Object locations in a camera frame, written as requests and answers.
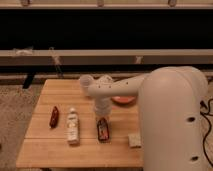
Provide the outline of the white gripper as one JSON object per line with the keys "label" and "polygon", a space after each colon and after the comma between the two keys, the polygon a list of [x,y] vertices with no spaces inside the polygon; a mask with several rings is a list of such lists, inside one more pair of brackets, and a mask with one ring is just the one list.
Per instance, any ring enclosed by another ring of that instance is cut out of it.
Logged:
{"label": "white gripper", "polygon": [[96,125],[99,123],[101,117],[106,116],[107,122],[111,122],[111,102],[110,101],[96,101],[94,103],[94,112],[96,116]]}

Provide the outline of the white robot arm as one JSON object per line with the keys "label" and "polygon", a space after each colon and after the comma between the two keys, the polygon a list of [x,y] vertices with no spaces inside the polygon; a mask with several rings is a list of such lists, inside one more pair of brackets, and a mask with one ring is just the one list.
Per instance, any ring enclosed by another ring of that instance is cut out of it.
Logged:
{"label": "white robot arm", "polygon": [[200,102],[208,92],[204,73],[191,66],[161,67],[113,81],[108,75],[79,78],[94,99],[94,112],[111,112],[109,99],[135,96],[144,171],[207,171],[202,149]]}

